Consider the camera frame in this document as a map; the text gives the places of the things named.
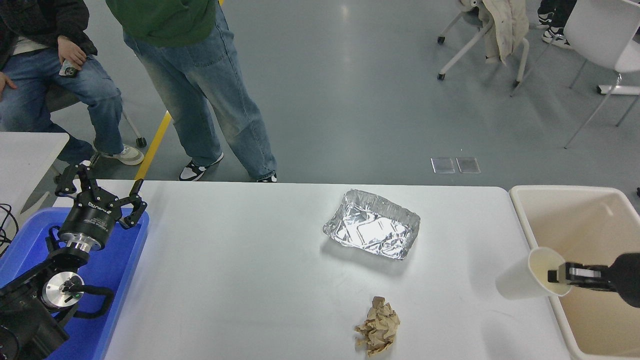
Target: green sweatshirt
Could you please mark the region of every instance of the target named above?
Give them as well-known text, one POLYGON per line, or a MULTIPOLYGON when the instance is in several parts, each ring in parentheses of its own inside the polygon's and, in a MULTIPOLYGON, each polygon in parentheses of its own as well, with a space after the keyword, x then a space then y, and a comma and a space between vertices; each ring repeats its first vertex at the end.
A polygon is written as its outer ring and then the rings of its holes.
POLYGON ((106 0, 124 31, 158 47, 203 41, 216 22, 217 0, 106 0))

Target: person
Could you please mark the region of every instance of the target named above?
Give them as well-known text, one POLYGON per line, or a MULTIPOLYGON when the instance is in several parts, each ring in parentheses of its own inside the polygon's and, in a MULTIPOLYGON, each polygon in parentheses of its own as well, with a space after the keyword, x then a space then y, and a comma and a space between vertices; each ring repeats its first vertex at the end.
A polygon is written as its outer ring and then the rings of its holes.
POLYGON ((216 0, 106 0, 124 41, 144 65, 191 158, 180 181, 196 181, 222 160, 207 101, 254 180, 275 183, 265 123, 244 86, 234 34, 216 0))
MULTIPOLYGON (((0 131, 68 133, 51 121, 45 103, 49 85, 56 83, 88 105, 93 143, 102 156, 141 163, 144 155, 122 143, 120 91, 94 57, 82 0, 4 0, 0 18, 0 131), (60 75, 65 60, 76 69, 74 77, 60 75)), ((58 159, 74 164, 93 154, 91 144, 69 135, 58 159)))
POLYGON ((573 11, 576 0, 542 0, 538 8, 537 28, 546 29, 542 40, 563 49, 571 49, 564 38, 564 25, 573 11))

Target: crumpled paper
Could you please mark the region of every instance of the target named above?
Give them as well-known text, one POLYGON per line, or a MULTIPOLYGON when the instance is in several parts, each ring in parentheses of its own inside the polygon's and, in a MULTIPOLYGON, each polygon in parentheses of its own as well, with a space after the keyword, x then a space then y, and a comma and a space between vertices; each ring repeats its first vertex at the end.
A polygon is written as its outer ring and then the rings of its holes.
POLYGON ((365 337, 357 339, 356 345, 366 343, 367 355, 370 357, 383 352, 396 340, 398 325, 400 319, 391 305, 388 302, 385 304, 385 298, 376 296, 371 302, 365 322, 355 327, 355 331, 365 337))

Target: hand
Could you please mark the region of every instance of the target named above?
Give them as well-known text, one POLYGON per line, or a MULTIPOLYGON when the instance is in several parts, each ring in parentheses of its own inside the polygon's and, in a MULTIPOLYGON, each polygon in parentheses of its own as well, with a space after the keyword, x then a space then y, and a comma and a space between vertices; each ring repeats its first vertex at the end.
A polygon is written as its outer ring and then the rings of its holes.
POLYGON ((4 87, 6 85, 9 85, 9 87, 12 89, 18 88, 17 86, 15 86, 13 81, 11 81, 11 79, 4 74, 4 72, 0 71, 0 101, 2 101, 2 91, 4 90, 4 87))
POLYGON ((62 64, 65 60, 69 60, 76 70, 82 70, 82 64, 86 61, 86 54, 78 45, 67 37, 58 36, 58 59, 62 64))

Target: paper cup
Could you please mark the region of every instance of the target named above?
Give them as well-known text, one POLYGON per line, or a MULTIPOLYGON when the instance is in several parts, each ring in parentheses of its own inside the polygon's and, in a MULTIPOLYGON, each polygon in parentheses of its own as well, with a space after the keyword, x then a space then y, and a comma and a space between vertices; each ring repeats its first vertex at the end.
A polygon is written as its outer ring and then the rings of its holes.
POLYGON ((571 285, 547 281, 547 271, 557 270, 564 258, 548 247, 538 247, 511 265, 495 280, 498 292, 507 299, 528 299, 549 295, 564 296, 571 285))

